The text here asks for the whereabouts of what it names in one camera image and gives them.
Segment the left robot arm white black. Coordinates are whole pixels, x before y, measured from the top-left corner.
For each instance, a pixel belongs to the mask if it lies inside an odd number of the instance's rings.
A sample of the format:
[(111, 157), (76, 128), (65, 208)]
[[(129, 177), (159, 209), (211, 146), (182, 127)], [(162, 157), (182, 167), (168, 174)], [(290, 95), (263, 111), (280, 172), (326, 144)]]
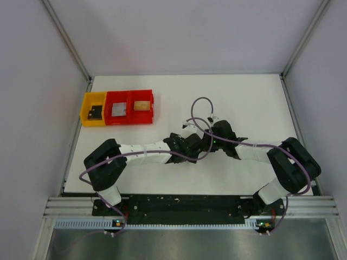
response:
[(110, 208), (121, 202), (116, 182), (126, 168), (145, 164), (195, 163), (204, 149), (204, 142), (197, 134), (184, 138), (171, 133), (162, 141), (146, 145), (124, 145), (115, 139), (107, 139), (83, 164), (93, 190)]

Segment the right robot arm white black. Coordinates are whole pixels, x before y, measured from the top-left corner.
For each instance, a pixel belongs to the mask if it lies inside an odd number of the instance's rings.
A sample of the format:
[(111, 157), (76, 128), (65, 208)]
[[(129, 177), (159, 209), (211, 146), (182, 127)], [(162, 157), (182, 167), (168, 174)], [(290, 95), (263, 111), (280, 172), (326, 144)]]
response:
[(247, 138), (238, 138), (226, 120), (209, 117), (208, 121), (211, 130), (205, 130), (203, 141), (211, 152), (223, 150), (236, 160), (253, 160), (272, 166), (275, 178), (252, 196), (251, 207), (259, 214), (268, 212), (281, 197), (307, 189), (322, 172), (319, 164), (294, 137), (273, 144), (257, 144)]

